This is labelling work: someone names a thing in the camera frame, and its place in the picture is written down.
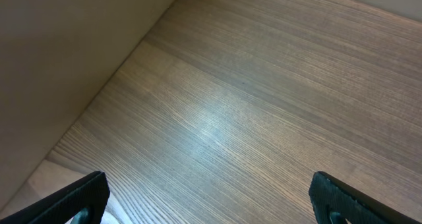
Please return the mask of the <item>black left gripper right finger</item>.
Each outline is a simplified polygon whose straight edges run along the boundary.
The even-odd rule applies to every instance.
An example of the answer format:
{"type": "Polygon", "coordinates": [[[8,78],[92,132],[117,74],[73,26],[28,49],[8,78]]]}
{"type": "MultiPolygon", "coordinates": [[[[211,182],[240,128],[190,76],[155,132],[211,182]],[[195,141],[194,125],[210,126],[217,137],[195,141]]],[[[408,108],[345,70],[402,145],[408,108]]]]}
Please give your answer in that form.
{"type": "Polygon", "coordinates": [[[314,173],[309,196],[318,224],[421,224],[323,171],[314,173]]]}

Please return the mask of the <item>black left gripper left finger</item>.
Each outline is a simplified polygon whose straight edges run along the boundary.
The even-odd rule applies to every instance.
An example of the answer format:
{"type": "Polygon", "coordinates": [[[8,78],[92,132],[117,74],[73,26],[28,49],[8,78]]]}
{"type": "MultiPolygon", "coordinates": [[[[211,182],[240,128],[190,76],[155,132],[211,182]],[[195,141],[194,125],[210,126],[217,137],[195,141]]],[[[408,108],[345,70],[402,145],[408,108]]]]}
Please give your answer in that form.
{"type": "Polygon", "coordinates": [[[1,224],[100,224],[110,195],[106,174],[94,171],[1,220],[1,224]]]}

